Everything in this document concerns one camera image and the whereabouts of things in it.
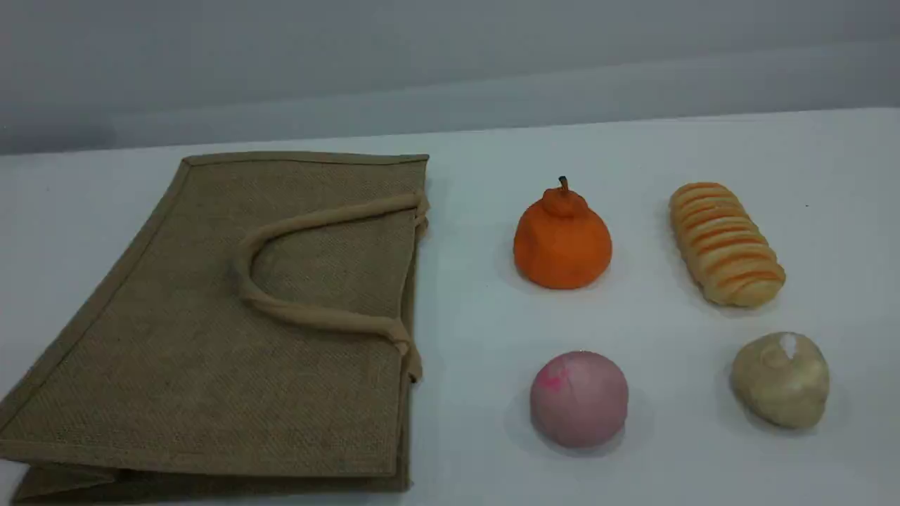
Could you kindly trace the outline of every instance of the white backdrop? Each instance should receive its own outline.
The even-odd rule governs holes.
[[[897,0],[0,3],[0,152],[899,104]]]

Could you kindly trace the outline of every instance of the toy mushroom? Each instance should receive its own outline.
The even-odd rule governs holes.
[[[802,334],[776,332],[744,346],[732,364],[732,387],[754,414],[775,425],[808,429],[828,400],[828,365]]]

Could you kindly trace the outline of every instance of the pink toy fruit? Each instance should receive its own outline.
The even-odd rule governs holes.
[[[595,447],[625,425],[628,383],[612,360],[590,351],[562,354],[531,384],[531,419],[553,442]]]

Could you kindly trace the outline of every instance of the striped bread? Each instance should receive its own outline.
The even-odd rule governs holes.
[[[785,271],[737,197],[718,183],[691,183],[669,201],[675,239],[703,295],[758,307],[775,298]]]

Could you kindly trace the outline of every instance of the beige toy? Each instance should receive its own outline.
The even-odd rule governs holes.
[[[732,387],[757,416],[781,427],[813,427],[825,412],[828,364],[802,334],[776,332],[743,347],[732,364]]]
[[[758,307],[775,298],[785,271],[728,188],[684,185],[672,195],[669,210],[681,255],[709,301]]]

